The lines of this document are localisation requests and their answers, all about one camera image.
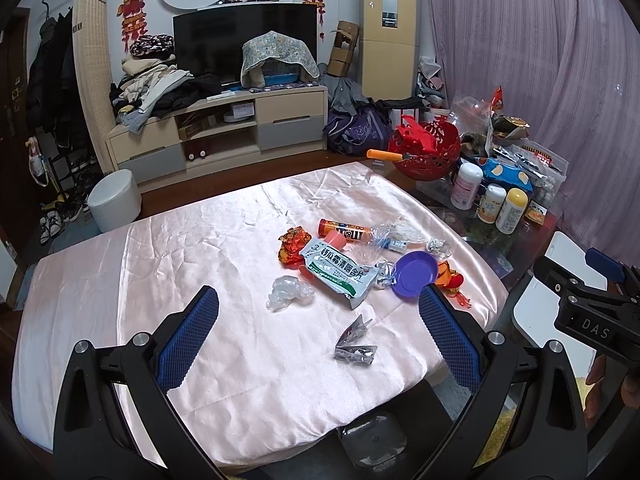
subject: black tv screen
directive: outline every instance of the black tv screen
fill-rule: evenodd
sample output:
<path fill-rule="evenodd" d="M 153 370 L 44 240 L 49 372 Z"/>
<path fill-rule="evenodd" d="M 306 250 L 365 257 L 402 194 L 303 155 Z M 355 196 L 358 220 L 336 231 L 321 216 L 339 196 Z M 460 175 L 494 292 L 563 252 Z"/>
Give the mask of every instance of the black tv screen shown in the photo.
<path fill-rule="evenodd" d="M 174 16 L 178 68 L 238 83 L 242 46 L 270 30 L 305 42 L 317 61 L 316 7 L 305 4 L 226 4 Z"/>

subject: white bottle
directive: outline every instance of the white bottle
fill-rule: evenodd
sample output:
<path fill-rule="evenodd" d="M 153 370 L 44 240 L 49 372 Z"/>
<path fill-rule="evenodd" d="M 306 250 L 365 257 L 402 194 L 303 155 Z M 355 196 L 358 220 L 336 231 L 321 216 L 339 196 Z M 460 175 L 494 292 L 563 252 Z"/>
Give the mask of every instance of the white bottle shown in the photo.
<path fill-rule="evenodd" d="M 522 218 L 524 210 L 527 208 L 528 202 L 529 199 L 524 191 L 516 187 L 510 189 L 507 193 L 507 198 L 504 200 L 504 205 L 500 209 L 498 219 L 495 221 L 498 231 L 506 235 L 513 233 L 520 218 Z"/>
<path fill-rule="evenodd" d="M 451 192 L 451 203 L 458 209 L 469 209 L 473 205 L 478 187 L 482 182 L 482 170 L 471 162 L 460 166 L 456 183 Z"/>
<path fill-rule="evenodd" d="M 497 184 L 489 184 L 486 187 L 486 193 L 480 201 L 478 208 L 478 218 L 487 224 L 492 224 L 498 218 L 500 208 L 507 197 L 507 192 L 502 186 Z"/>

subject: red basket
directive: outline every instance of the red basket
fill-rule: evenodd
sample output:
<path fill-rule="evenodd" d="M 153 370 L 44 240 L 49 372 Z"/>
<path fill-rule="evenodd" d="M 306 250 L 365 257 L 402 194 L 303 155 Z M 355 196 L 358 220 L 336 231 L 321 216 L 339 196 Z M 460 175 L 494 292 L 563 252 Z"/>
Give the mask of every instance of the red basket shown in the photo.
<path fill-rule="evenodd" d="M 400 127 L 389 139 L 388 151 L 401 155 L 417 155 L 401 162 L 394 162 L 398 171 L 414 180 L 438 180 L 447 173 L 460 156 L 460 138 L 458 129 L 446 118 L 436 118 L 432 123 L 415 123 L 411 116 L 403 116 L 409 127 Z M 416 142 L 420 133 L 435 138 L 436 153 L 425 153 L 423 144 Z"/>

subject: yellow cap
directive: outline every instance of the yellow cap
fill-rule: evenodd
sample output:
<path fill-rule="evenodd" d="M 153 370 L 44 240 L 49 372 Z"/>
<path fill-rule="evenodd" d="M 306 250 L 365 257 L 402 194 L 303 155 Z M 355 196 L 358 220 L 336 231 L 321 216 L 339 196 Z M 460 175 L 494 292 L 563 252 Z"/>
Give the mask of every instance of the yellow cap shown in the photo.
<path fill-rule="evenodd" d="M 527 194 L 517 187 L 513 187 L 507 193 L 507 200 L 516 207 L 526 207 L 529 199 Z"/>

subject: purple curtain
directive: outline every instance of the purple curtain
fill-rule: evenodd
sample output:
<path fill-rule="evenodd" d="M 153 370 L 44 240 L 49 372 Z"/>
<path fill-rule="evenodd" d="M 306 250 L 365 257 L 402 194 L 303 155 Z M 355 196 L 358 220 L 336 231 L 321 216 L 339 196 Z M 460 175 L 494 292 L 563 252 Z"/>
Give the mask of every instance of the purple curtain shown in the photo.
<path fill-rule="evenodd" d="M 451 100 L 490 99 L 569 162 L 561 229 L 640 263 L 640 34 L 618 0 L 431 0 Z"/>

